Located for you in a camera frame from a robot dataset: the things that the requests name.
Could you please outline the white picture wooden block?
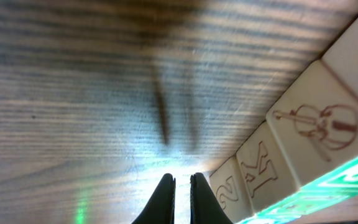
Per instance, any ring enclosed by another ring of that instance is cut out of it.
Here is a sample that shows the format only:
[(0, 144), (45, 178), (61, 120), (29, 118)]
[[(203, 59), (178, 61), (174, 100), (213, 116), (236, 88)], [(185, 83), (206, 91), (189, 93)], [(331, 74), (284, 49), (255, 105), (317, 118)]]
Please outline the white picture wooden block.
[(223, 212), (233, 223), (254, 215), (236, 156), (230, 157), (209, 177), (211, 188)]

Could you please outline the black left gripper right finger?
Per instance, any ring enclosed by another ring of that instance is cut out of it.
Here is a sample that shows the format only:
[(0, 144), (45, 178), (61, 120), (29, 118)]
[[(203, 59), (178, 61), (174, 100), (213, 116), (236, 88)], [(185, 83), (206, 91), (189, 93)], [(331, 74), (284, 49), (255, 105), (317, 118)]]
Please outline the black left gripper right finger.
[(232, 224), (202, 173), (190, 177), (191, 224)]

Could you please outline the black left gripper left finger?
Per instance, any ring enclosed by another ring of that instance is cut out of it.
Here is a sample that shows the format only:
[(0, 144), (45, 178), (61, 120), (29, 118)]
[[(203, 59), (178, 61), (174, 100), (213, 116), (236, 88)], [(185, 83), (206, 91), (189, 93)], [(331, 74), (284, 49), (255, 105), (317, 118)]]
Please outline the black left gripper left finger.
[(146, 206), (132, 224), (173, 224), (176, 179), (169, 173), (161, 178)]

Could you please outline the green letter wooden block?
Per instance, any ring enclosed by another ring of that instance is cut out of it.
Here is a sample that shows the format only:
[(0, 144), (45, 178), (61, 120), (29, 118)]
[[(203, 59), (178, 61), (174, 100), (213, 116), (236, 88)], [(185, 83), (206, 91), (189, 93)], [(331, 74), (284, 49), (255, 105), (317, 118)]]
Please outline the green letter wooden block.
[(269, 109), (267, 123), (299, 190), (248, 223), (285, 223), (358, 195), (358, 101), (320, 61)]

